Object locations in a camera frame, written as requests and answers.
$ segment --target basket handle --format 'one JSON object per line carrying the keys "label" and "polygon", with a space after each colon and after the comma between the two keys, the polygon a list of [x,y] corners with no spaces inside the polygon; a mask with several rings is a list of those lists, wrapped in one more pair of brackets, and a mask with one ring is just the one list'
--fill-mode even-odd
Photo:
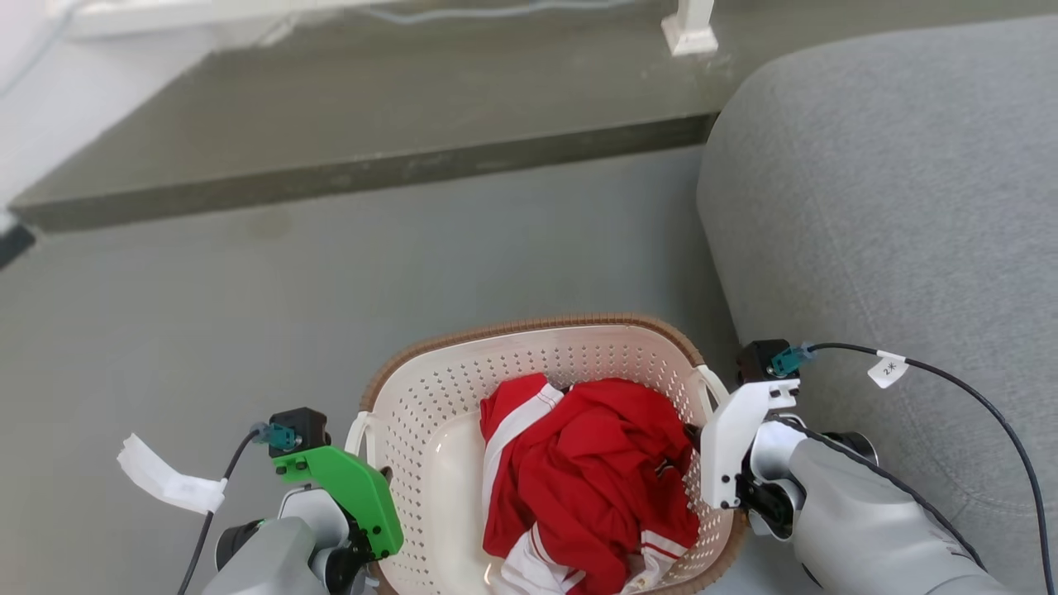
{"label": "basket handle", "polygon": [[379,416],[369,411],[357,415],[349,428],[349,436],[345,440],[345,451],[360,456],[360,445],[367,443],[367,464],[376,469],[386,466],[385,456],[386,425]]}
{"label": "basket handle", "polygon": [[731,395],[727,392],[727,386],[716,376],[716,373],[709,369],[708,365],[699,365],[691,373],[691,387],[697,393],[698,400],[701,401],[701,410],[706,412],[706,422],[713,419],[713,404],[709,400],[709,393],[716,398],[716,407],[723,405]]}

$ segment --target beige plastic basket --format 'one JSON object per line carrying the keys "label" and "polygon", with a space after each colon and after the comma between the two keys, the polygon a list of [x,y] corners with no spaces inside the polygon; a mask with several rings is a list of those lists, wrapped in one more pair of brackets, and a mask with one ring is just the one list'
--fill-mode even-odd
{"label": "beige plastic basket", "polygon": [[[634,314],[492,326],[427,341],[391,359],[367,387],[345,447],[360,452],[366,443],[368,463],[393,470],[405,541],[373,569],[379,592],[490,593],[488,576],[501,561],[481,551],[485,447],[477,410],[501,381],[535,372],[555,386],[625,378],[664,393],[685,422],[704,425],[714,407],[706,386],[716,393],[718,381],[710,375],[712,382],[703,382],[698,366],[701,356],[683,335]],[[697,454],[685,484],[700,520],[698,541],[653,593],[689,595],[714,582],[744,537],[741,512],[712,509],[698,497]]]}

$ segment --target green bracket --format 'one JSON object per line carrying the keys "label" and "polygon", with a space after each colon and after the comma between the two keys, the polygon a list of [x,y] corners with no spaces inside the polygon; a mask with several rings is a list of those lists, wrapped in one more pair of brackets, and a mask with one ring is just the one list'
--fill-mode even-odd
{"label": "green bracket", "polygon": [[404,544],[397,507],[385,476],[357,456],[322,446],[272,459],[288,484],[314,481],[360,528],[366,531],[376,559],[387,558]]}

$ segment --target clothes pile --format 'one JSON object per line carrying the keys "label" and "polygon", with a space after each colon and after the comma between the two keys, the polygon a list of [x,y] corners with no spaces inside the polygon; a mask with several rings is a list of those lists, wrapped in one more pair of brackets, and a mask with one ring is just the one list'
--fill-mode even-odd
{"label": "clothes pile", "polygon": [[481,402],[485,551],[498,595],[651,589],[692,547],[692,446],[672,402],[621,379],[564,393],[543,374]]}

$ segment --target basket rim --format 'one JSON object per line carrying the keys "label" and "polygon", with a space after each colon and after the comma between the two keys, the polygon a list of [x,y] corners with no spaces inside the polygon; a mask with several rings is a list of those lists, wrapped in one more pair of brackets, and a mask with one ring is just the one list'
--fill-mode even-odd
{"label": "basket rim", "polygon": [[[636,326],[653,330],[654,332],[657,332],[658,335],[661,335],[665,339],[672,341],[687,357],[692,366],[697,367],[705,364],[705,360],[701,359],[701,354],[698,353],[697,347],[691,343],[690,339],[688,339],[686,335],[677,330],[676,327],[671,324],[653,317],[625,312],[529,319],[484,326],[471,330],[464,330],[462,332],[443,335],[441,337],[421,341],[405,348],[396,356],[389,358],[389,361],[387,361],[385,365],[379,369],[379,372],[371,379],[370,383],[368,383],[367,389],[364,391],[364,396],[360,400],[360,411],[372,411],[375,409],[375,403],[379,398],[379,394],[382,392],[382,387],[397,372],[397,369],[408,361],[428,351],[462,343],[470,343],[472,341],[492,339],[504,335],[512,335],[515,332],[605,325]],[[731,564],[734,563],[735,558],[738,556],[738,551],[742,548],[742,543],[746,537],[746,525],[748,524],[748,521],[745,512],[737,510],[734,511],[733,515],[734,518],[731,519],[731,531],[728,534],[727,542],[724,544],[724,549],[720,551],[720,555],[716,558],[712,565],[706,569],[705,572],[698,576],[688,581],[652,590],[649,593],[656,595],[693,595],[706,587],[716,582],[716,580],[731,567]],[[378,562],[372,562],[370,564],[370,569],[371,575],[379,580],[379,588],[377,589],[377,592],[380,595],[399,595],[393,585],[389,584],[389,581],[386,580],[385,573],[382,571]]]}

